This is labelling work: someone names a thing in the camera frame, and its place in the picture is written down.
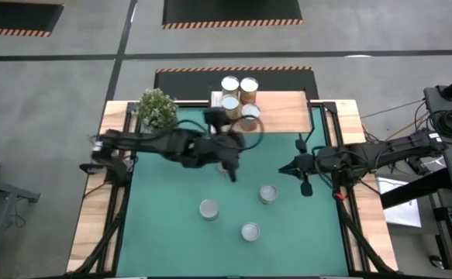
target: desk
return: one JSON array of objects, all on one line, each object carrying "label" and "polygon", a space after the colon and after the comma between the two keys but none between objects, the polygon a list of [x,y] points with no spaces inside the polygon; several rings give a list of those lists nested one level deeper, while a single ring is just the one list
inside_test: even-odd
[{"label": "desk", "polygon": [[[361,128],[361,121],[357,110],[357,104],[354,100],[316,100],[312,103],[335,102],[337,115],[339,117],[340,128],[344,143],[364,142],[364,134]],[[126,117],[126,109],[129,102],[116,101],[108,102],[105,108],[100,133],[107,129],[122,130]],[[336,134],[332,125],[332,121],[328,121],[331,131],[332,143],[336,142]],[[88,179],[86,191],[89,191],[100,185],[103,181],[104,174],[96,174]],[[365,182],[376,187],[374,176],[368,175]],[[374,247],[381,258],[393,269],[397,269],[395,255],[392,249],[391,240],[388,234],[388,227],[385,222],[384,212],[382,211],[381,202],[378,196],[366,187],[355,187],[355,198],[357,203],[357,211],[360,216],[361,227],[364,235],[369,243]],[[81,213],[78,220],[78,227],[74,236],[74,242],[71,249],[71,256],[67,266],[67,271],[73,271],[79,267],[85,260],[86,256],[93,250],[96,243],[100,240],[109,206],[111,187],[106,185],[98,191],[88,196],[81,206]],[[116,202],[116,211],[119,210],[122,195],[118,195]],[[111,269],[114,244],[116,236],[112,238],[109,246],[108,256],[105,259],[105,269]],[[361,270],[362,263],[358,248],[354,240],[350,237],[351,256],[354,260],[356,270]]]}]

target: green plant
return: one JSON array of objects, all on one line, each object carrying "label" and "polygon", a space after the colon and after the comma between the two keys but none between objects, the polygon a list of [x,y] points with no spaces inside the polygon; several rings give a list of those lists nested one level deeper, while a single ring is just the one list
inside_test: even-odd
[{"label": "green plant", "polygon": [[174,101],[159,88],[147,89],[141,95],[138,115],[147,129],[172,127],[178,120],[178,107]]}]

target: concrete floor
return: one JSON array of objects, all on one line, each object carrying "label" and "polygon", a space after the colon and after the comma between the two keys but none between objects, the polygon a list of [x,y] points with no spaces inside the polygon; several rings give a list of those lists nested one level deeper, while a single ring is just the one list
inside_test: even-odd
[{"label": "concrete floor", "polygon": [[[0,36],[0,56],[117,52],[129,0],[63,2],[50,38]],[[300,6],[302,26],[177,31],[161,29],[161,0],[139,1],[126,52],[452,50],[452,0],[300,0]],[[0,278],[65,271],[86,181],[78,165],[89,159],[88,136],[96,132],[113,65],[0,62],[0,180],[42,192],[38,204],[19,206],[27,225],[9,229]],[[319,97],[356,99],[361,115],[419,100],[425,87],[452,82],[452,56],[127,60],[114,99],[138,98],[153,86],[157,68],[281,65],[312,66]],[[384,138],[410,123],[415,109],[364,123]],[[431,244],[418,237],[392,235],[400,269],[452,277],[426,264]]]}]

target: green mat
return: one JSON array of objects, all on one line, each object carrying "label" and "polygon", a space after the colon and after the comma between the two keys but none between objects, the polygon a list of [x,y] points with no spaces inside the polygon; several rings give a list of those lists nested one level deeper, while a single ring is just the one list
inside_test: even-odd
[{"label": "green mat", "polygon": [[[316,131],[309,146],[326,145],[320,110],[314,108],[313,115]],[[203,123],[198,109],[180,109],[178,116]],[[266,134],[260,146],[240,154],[236,183],[216,165],[184,169],[139,153],[117,276],[347,276],[331,190],[310,177],[313,196],[306,198],[300,181],[278,173],[297,154],[297,137]],[[257,135],[246,138],[253,143]],[[259,202],[262,185],[278,189],[271,205]],[[219,218],[212,222],[198,210],[207,198],[219,203]],[[256,242],[241,238],[246,222],[260,226]]]}]

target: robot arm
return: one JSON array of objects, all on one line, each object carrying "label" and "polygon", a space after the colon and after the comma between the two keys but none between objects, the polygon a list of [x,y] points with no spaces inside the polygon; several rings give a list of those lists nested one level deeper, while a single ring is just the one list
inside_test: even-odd
[{"label": "robot arm", "polygon": [[208,110],[205,122],[219,132],[208,136],[196,130],[179,128],[162,133],[121,133],[110,129],[98,136],[91,158],[106,167],[107,176],[114,183],[124,183],[127,173],[126,164],[114,154],[115,150],[159,153],[187,168],[222,163],[231,180],[236,181],[239,153],[245,147],[243,135],[232,130],[220,132],[223,125],[229,124],[224,111]]},{"label": "robot arm", "polygon": [[337,173],[342,186],[353,186],[369,171],[409,157],[437,157],[447,148],[437,133],[421,129],[398,139],[371,143],[348,144],[341,147],[316,147],[308,154],[306,146],[296,143],[300,155],[279,169],[301,180],[302,194],[312,195],[308,181],[311,174]]}]

